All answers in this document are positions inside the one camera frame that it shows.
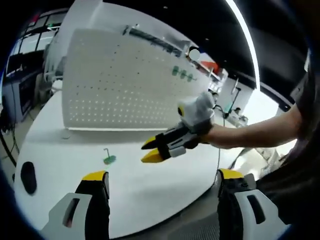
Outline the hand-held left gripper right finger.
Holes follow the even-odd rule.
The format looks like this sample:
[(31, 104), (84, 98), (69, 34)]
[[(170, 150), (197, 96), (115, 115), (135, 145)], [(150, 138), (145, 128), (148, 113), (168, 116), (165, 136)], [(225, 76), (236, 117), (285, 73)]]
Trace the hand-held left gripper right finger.
[(253, 175), (226, 168), (217, 171), (220, 240), (277, 240), (277, 206), (256, 189)]

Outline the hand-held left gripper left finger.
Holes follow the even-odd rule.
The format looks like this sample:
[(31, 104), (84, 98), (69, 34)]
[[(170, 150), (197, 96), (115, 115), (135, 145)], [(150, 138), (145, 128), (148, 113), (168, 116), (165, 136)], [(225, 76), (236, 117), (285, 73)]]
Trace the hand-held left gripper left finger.
[(109, 199), (109, 173), (86, 175), (75, 192), (67, 193), (49, 211), (41, 235), (46, 240), (108, 240)]

